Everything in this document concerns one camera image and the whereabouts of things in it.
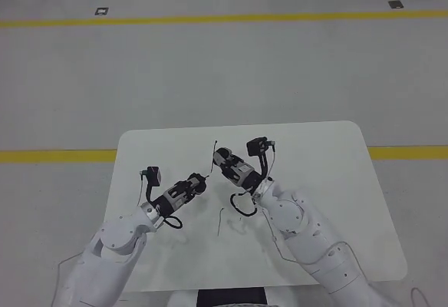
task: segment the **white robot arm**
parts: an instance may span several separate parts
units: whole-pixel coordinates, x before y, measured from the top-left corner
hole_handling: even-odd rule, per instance
[[[54,302],[55,306],[115,305],[146,245],[146,233],[156,232],[155,224],[160,218],[164,218],[165,223],[173,228],[181,228],[181,222],[180,226],[174,226],[166,219],[178,220],[171,214],[206,189],[206,178],[193,173],[187,180],[179,181],[163,195],[151,201],[152,187],[158,187],[160,184],[159,169],[149,167],[146,173],[141,173],[141,179],[143,174],[149,181],[146,193],[148,201],[138,206],[133,214],[120,216],[118,219],[105,222],[100,227],[61,288],[59,297]],[[126,257],[121,261],[104,257],[102,255],[104,248]]]
[[[227,148],[219,148],[214,153],[214,164],[221,168],[226,178],[250,193],[255,204],[268,211],[270,222],[283,235],[296,262],[328,291],[339,306],[397,306],[371,287],[350,256],[349,245],[308,201],[303,191],[282,191],[272,178],[267,177],[265,152],[270,146],[275,152],[275,142],[268,141],[266,137],[247,143],[249,156],[260,158],[262,174]],[[232,198],[231,204],[242,213]]]

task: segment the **yellow stripe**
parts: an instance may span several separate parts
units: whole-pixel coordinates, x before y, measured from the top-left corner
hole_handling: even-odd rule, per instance
[[[0,151],[0,163],[113,163],[117,150]]]
[[[448,146],[369,147],[372,160],[448,160]],[[117,150],[0,151],[0,163],[113,163]]]
[[[448,11],[336,12],[258,15],[173,16],[148,18],[90,18],[4,20],[0,28],[61,27],[86,25],[168,25],[210,22],[318,21],[334,19],[448,18]]]
[[[448,160],[448,146],[369,147],[372,160]]]

